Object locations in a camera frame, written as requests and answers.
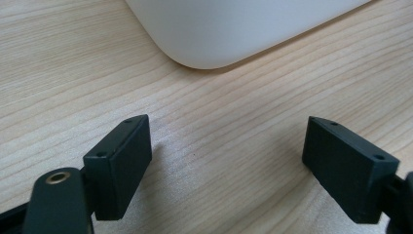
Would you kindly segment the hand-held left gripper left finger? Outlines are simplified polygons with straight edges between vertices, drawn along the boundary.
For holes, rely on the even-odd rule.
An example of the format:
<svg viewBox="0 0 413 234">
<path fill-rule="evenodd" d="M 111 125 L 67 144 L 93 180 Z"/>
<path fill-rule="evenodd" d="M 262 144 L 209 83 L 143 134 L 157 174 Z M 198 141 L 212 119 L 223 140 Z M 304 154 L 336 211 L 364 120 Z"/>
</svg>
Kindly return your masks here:
<svg viewBox="0 0 413 234">
<path fill-rule="evenodd" d="M 121 219 L 152 160 L 149 117 L 122 121 L 84 157 L 97 220 Z"/>
</svg>

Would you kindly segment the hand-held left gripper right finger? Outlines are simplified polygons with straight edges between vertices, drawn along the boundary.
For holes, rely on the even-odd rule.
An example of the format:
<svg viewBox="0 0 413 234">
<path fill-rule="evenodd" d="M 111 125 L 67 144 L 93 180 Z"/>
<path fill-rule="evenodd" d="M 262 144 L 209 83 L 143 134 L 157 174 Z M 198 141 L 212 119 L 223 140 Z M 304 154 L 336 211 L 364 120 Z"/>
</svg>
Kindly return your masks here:
<svg viewBox="0 0 413 234">
<path fill-rule="evenodd" d="M 311 116 L 302 161 L 352 221 L 379 221 L 381 190 L 398 159 L 336 122 Z"/>
</svg>

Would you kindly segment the white plastic bin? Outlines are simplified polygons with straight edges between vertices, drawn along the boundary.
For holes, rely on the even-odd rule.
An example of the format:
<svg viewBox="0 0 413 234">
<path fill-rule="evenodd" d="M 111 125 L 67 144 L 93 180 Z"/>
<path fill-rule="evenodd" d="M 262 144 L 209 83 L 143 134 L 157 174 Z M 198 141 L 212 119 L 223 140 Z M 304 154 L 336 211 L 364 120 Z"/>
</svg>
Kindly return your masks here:
<svg viewBox="0 0 413 234">
<path fill-rule="evenodd" d="M 214 69 L 246 59 L 371 0 L 125 0 L 174 61 Z"/>
</svg>

